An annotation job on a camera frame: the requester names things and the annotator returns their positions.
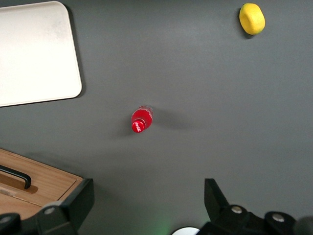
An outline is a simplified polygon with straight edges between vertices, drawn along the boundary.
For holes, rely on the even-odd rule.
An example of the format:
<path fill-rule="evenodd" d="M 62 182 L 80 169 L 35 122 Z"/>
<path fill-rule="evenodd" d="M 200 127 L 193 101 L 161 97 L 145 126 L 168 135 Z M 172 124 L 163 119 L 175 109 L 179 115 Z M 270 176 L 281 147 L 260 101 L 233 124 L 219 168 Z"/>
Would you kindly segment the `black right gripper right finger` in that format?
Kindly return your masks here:
<path fill-rule="evenodd" d="M 201 235 L 263 235 L 263 219 L 239 205 L 228 203 L 214 179 L 204 181 L 204 204 L 210 221 Z"/>

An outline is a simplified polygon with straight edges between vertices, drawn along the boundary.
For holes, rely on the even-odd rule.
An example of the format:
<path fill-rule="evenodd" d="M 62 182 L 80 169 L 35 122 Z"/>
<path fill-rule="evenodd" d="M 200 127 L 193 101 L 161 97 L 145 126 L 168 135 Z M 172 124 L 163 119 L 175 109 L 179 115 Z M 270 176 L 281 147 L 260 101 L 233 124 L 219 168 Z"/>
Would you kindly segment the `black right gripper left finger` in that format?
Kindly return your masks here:
<path fill-rule="evenodd" d="M 82 182 L 62 202 L 55 202 L 36 215 L 40 235 L 76 235 L 94 205 L 93 179 Z"/>

